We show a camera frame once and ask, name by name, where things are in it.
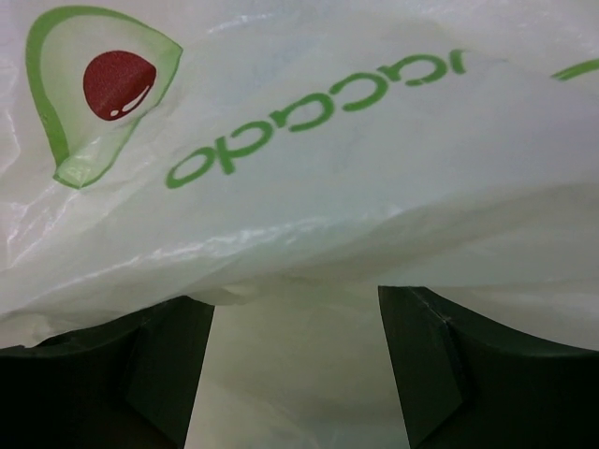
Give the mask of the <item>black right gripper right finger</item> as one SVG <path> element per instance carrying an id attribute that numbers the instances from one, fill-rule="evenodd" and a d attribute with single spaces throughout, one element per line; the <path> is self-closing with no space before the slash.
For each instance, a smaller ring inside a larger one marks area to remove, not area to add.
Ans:
<path id="1" fill-rule="evenodd" d="M 381 286 L 378 297 L 410 447 L 597 447 L 597 352 L 427 288 Z"/>

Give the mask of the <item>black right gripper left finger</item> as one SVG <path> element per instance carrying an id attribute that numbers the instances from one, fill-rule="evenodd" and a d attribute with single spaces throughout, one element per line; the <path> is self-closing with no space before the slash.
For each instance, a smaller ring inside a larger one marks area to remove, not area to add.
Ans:
<path id="1" fill-rule="evenodd" d="M 2 447 L 184 447 L 213 313 L 176 297 L 2 349 Z"/>

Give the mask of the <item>light green plastic bag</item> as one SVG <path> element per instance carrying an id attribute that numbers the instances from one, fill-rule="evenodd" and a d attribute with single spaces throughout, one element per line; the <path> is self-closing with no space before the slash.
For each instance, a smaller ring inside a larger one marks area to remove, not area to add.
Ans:
<path id="1" fill-rule="evenodd" d="M 5 1 L 1 351 L 213 306 L 187 448 L 406 448 L 378 289 L 598 349 L 594 1 Z"/>

